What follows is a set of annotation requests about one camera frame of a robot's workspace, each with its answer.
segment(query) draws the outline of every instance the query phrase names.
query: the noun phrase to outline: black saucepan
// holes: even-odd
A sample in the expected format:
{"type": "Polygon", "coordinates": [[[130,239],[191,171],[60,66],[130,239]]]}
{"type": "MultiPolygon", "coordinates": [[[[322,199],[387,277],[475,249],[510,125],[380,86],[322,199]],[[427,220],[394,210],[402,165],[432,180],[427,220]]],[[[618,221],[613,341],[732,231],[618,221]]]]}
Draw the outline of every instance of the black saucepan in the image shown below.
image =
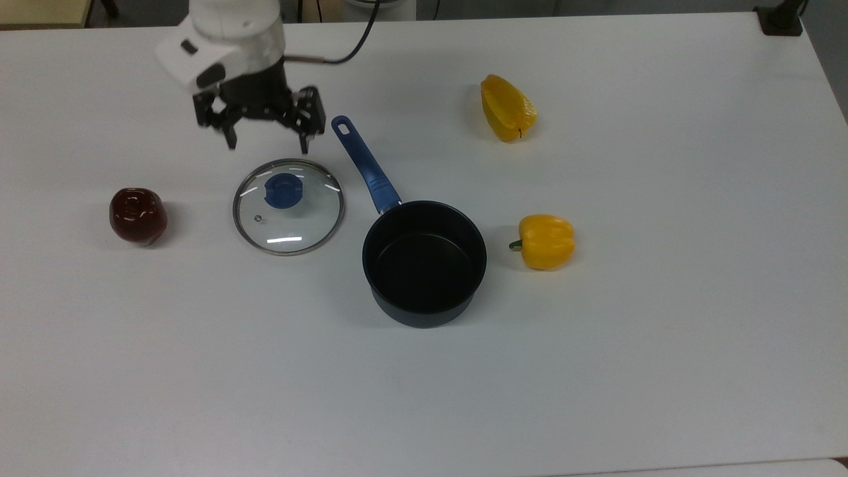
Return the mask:
{"type": "Polygon", "coordinates": [[[401,203],[350,119],[336,117],[332,129],[380,213],[362,247],[362,266],[377,304],[415,328],[458,317],[486,272],[486,244],[474,222],[439,202],[401,203]]]}

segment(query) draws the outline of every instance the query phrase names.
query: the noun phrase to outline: white table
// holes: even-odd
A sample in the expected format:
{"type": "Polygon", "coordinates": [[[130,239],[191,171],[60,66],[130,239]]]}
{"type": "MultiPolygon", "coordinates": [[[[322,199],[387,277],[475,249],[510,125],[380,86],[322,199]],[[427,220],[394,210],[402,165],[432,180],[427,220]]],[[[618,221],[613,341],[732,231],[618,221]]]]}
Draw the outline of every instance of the white table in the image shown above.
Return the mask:
{"type": "MultiPolygon", "coordinates": [[[[363,25],[287,25],[341,56],[363,25]]],[[[338,140],[338,234],[265,255],[232,195],[298,153],[194,124],[159,69],[167,29],[0,34],[0,474],[576,474],[848,454],[848,127],[806,35],[754,14],[377,25],[343,67],[290,65],[345,114],[401,197],[463,210],[486,278],[442,328],[371,298],[377,214],[338,140]],[[489,73],[539,109],[516,144],[489,73]],[[108,203],[166,203],[151,250],[108,203]],[[557,272],[516,224],[577,229],[557,272]]]]}

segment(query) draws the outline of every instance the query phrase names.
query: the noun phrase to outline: glass lid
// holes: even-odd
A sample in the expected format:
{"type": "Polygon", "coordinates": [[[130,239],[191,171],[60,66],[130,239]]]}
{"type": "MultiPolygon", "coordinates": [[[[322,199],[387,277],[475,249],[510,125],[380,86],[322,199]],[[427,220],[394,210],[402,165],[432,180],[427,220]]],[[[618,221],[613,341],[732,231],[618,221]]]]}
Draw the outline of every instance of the glass lid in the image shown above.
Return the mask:
{"type": "Polygon", "coordinates": [[[232,202],[238,232],[273,255],[303,254],[324,244],[344,216],[336,178],[310,160],[280,159],[244,179],[232,202]]]}

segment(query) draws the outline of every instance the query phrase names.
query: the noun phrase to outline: pan handle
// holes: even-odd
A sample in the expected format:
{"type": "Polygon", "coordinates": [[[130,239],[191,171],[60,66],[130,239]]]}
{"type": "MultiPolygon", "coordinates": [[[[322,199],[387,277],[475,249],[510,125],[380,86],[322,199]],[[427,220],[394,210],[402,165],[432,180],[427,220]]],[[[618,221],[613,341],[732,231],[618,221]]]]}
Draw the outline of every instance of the pan handle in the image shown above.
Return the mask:
{"type": "Polygon", "coordinates": [[[382,214],[395,205],[400,205],[400,196],[394,190],[392,183],[388,181],[380,165],[377,164],[374,155],[368,150],[362,136],[356,131],[354,123],[350,122],[347,116],[336,116],[331,124],[338,140],[342,142],[350,159],[354,161],[356,168],[362,174],[362,178],[365,179],[365,185],[371,192],[371,199],[374,200],[377,212],[382,214]]]}

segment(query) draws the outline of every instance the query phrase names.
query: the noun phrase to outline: red apple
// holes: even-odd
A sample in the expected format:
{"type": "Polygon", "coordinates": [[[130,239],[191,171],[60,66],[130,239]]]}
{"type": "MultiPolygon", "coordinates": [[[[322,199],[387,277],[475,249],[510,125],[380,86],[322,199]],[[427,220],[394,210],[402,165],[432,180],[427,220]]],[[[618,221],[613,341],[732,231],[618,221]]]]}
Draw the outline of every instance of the red apple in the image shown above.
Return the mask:
{"type": "Polygon", "coordinates": [[[168,227],[162,199],[145,188],[122,188],[109,204],[109,224],[118,237],[148,246],[168,227]]]}

